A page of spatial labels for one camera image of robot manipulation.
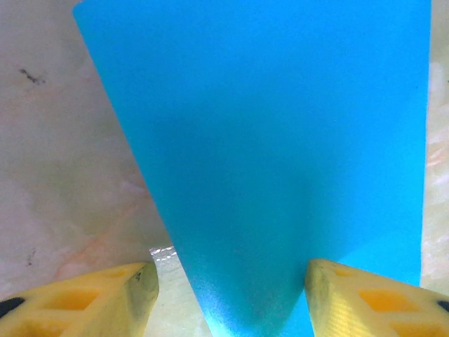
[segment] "yellow foam block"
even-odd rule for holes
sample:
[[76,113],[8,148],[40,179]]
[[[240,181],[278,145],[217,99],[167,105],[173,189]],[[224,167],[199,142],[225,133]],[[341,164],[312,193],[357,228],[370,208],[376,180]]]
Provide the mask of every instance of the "yellow foam block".
[[40,286],[0,305],[1,337],[140,337],[156,301],[153,263]]
[[328,260],[305,282],[316,337],[449,337],[449,297]]

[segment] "blue paper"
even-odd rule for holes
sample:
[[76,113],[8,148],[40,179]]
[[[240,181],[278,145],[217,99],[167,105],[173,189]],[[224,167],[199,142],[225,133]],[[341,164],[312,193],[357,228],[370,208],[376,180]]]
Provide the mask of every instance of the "blue paper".
[[312,336],[310,258],[419,283],[430,1],[74,15],[214,336]]

